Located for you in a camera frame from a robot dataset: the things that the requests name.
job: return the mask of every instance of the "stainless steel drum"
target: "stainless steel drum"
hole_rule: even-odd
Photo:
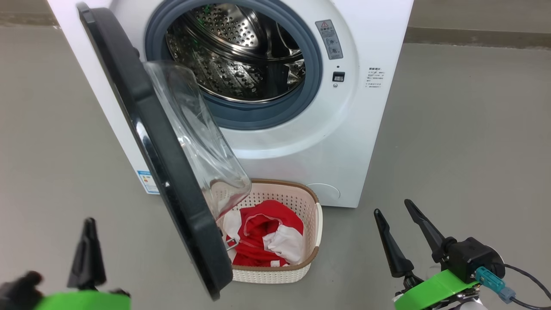
[[[278,23],[234,4],[209,4],[180,16],[166,40],[172,57],[190,68],[201,88],[220,98],[265,103],[304,80],[296,42]]]

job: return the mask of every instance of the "clothes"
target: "clothes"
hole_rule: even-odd
[[[231,210],[224,216],[223,228],[227,240],[238,242],[234,265],[279,267],[301,262],[304,224],[279,201]]]

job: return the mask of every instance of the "white fabric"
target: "white fabric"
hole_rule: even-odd
[[[279,225],[274,233],[262,237],[264,250],[274,252],[291,265],[298,265],[302,256],[302,235],[293,227]]]
[[[230,236],[230,238],[235,238],[238,243],[239,240],[241,240],[241,237],[239,237],[239,235],[237,234],[240,227],[241,212],[239,212],[239,210],[228,211],[228,213],[224,215],[224,223],[222,224],[222,229],[228,236]]]
[[[231,262],[234,262],[237,251],[235,249],[228,250],[228,256],[230,257]]]

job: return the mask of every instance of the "warning label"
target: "warning label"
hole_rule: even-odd
[[[327,56],[330,60],[343,58],[343,51],[341,49],[341,43],[339,37],[333,27],[333,22],[330,19],[320,20],[316,22],[317,30],[320,31],[321,38],[327,49]]]
[[[381,88],[385,79],[385,71],[380,67],[369,67],[368,77],[365,80],[366,88]]]
[[[155,184],[155,181],[153,180],[153,176],[151,175],[151,172],[149,171],[140,171],[138,170],[138,175],[140,180],[142,181],[143,187],[147,191],[148,194],[158,194],[159,189],[157,188],[157,185]]]

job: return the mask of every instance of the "cable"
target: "cable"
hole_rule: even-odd
[[[534,277],[533,275],[527,273],[526,271],[522,270],[522,269],[519,269],[517,267],[514,267],[514,266],[511,266],[509,264],[504,264],[505,267],[509,268],[509,269],[512,269],[512,270],[515,270],[516,272],[518,272],[519,274],[523,275],[523,276],[527,276],[528,278],[530,278],[530,280],[532,280],[535,284],[537,284],[539,286],[539,288],[541,288],[543,290],[543,292],[545,293],[545,295],[547,295],[547,297],[551,300],[551,292],[549,292],[549,290],[545,287],[545,285],[543,285],[543,283],[541,283],[538,279],[536,279],[536,277]],[[531,309],[531,310],[551,310],[551,307],[537,307],[537,306],[532,306],[531,304],[527,304],[527,303],[523,303],[522,301],[512,297],[511,298],[511,301],[513,301],[515,304],[519,305],[519,306],[523,306],[527,309]]]
[[[527,303],[523,303],[522,301],[516,299],[516,298],[511,298],[511,300],[519,305],[519,306],[523,306],[525,308],[528,308],[528,309],[531,309],[531,310],[550,310],[551,307],[537,307],[537,306],[532,306],[531,304],[527,304]]]

